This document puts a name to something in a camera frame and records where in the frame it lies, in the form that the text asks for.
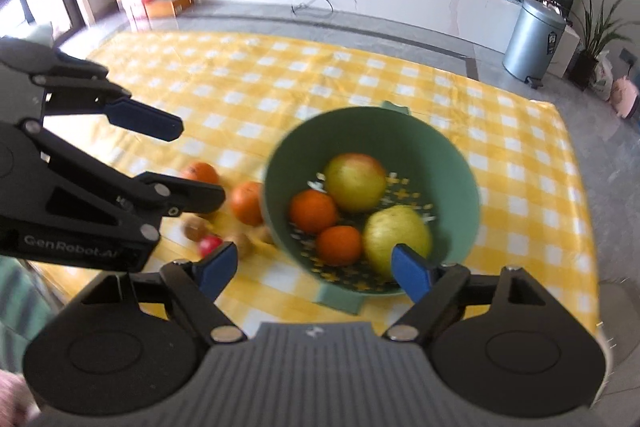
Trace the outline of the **small red fruit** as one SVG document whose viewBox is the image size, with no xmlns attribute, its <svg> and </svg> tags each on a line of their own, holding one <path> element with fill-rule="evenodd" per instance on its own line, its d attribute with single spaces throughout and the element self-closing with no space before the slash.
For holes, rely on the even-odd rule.
<svg viewBox="0 0 640 427">
<path fill-rule="evenodd" d="M 202 258 L 213 254 L 224 241 L 215 234 L 207 234 L 198 242 L 198 252 Z"/>
</svg>

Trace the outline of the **potted long-leaf plant right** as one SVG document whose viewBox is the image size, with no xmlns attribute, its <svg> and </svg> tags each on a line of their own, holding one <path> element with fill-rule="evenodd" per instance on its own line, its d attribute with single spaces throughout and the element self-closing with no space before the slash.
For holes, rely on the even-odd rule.
<svg viewBox="0 0 640 427">
<path fill-rule="evenodd" d="M 631 42 L 632 39 L 623 33 L 626 27 L 638 26 L 638 20 L 625 20 L 616 12 L 625 0 L 615 0 L 605 9 L 605 0 L 595 5 L 593 0 L 578 0 L 582 7 L 582 15 L 572 11 L 575 23 L 578 23 L 582 35 L 582 49 L 579 51 L 574 68 L 568 79 L 580 90 L 589 87 L 590 79 L 598 64 L 598 55 L 612 42 Z"/>
</svg>

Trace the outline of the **white plastic bag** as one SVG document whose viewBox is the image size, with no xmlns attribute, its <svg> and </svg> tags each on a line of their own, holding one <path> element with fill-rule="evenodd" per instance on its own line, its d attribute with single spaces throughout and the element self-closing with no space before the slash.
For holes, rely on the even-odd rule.
<svg viewBox="0 0 640 427">
<path fill-rule="evenodd" d="M 613 66 L 608 59 L 608 50 L 597 56 L 597 65 L 589 81 L 589 88 L 600 100 L 607 102 L 611 98 L 613 87 Z"/>
</svg>

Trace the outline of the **orange cardboard box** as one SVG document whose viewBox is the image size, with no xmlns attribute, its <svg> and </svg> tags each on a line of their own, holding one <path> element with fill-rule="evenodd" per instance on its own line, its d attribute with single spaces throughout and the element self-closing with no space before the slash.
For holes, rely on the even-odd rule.
<svg viewBox="0 0 640 427">
<path fill-rule="evenodd" d="M 149 20 L 177 17 L 192 4 L 193 0 L 152 0 L 145 5 L 145 13 Z"/>
</svg>

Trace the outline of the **yellow-green pear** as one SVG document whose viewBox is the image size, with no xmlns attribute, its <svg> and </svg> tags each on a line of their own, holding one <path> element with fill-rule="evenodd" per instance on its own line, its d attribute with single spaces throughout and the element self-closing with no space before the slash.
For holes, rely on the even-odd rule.
<svg viewBox="0 0 640 427">
<path fill-rule="evenodd" d="M 396 205 L 373 213 L 362 230 L 363 256 L 386 280 L 392 278 L 393 249 L 399 244 L 427 258 L 433 248 L 431 231 L 409 206 Z"/>
</svg>

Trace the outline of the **silver pedal trash bin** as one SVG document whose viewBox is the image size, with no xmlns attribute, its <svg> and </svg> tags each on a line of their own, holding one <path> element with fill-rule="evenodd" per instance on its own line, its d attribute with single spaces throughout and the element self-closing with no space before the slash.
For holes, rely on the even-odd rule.
<svg viewBox="0 0 640 427">
<path fill-rule="evenodd" d="M 524 0 L 506 53 L 504 69 L 532 89 L 542 86 L 566 21 L 561 14 L 536 0 Z"/>
</svg>

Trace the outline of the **brown longan small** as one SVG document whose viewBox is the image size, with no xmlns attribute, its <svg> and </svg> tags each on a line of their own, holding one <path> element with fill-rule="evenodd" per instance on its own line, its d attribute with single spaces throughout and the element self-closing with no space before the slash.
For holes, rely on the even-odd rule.
<svg viewBox="0 0 640 427">
<path fill-rule="evenodd" d="M 266 227 L 265 225 L 256 229 L 255 237 L 256 239 L 258 239 L 259 242 L 262 242 L 268 245 L 274 245 L 274 239 L 271 235 L 270 228 Z"/>
</svg>

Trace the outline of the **pink piglet heater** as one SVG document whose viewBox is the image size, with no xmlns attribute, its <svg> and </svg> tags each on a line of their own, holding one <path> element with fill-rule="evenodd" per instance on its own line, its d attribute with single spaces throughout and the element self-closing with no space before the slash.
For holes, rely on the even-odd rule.
<svg viewBox="0 0 640 427">
<path fill-rule="evenodd" d="M 610 104 L 618 117 L 628 119 L 639 107 L 639 90 L 628 76 L 616 79 L 612 84 Z"/>
</svg>

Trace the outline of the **orange tangerine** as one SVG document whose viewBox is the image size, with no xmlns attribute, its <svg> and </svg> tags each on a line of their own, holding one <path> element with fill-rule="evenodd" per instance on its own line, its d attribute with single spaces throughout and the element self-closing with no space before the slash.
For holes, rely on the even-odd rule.
<svg viewBox="0 0 640 427">
<path fill-rule="evenodd" d="M 220 181 L 217 170 L 204 161 L 193 161 L 184 167 L 180 176 L 183 179 L 217 185 Z"/>
<path fill-rule="evenodd" d="M 332 267 L 353 265 L 362 255 L 361 234 L 349 225 L 335 225 L 317 236 L 316 253 L 326 265 Z"/>
<path fill-rule="evenodd" d="M 237 185 L 230 195 L 230 208 L 233 216 L 243 225 L 259 227 L 264 223 L 262 217 L 262 184 L 246 181 Z"/>
<path fill-rule="evenodd" d="M 308 188 L 291 199 L 288 219 L 300 231 L 316 235 L 337 224 L 338 211 L 328 194 Z"/>
</svg>

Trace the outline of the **green colander bowl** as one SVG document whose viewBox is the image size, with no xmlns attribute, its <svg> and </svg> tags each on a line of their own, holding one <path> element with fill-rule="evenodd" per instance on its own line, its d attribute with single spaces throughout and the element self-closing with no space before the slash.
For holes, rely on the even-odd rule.
<svg viewBox="0 0 640 427">
<path fill-rule="evenodd" d="M 430 233 L 435 261 L 463 262 L 480 228 L 480 194 L 460 150 L 408 108 L 331 110 L 288 132 L 268 161 L 262 215 L 277 245 L 320 282 L 314 300 L 356 314 L 364 299 L 399 294 L 381 253 L 336 267 L 314 250 L 321 225 L 363 230 L 398 206 Z"/>
</svg>

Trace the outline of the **red-green apple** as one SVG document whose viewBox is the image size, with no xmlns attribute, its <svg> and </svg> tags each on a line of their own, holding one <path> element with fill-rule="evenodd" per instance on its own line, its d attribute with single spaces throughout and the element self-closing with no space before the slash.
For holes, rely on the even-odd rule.
<svg viewBox="0 0 640 427">
<path fill-rule="evenodd" d="M 387 171 L 375 158 L 359 153 L 333 157 L 323 171 L 324 191 L 341 210 L 375 210 L 386 191 Z"/>
</svg>

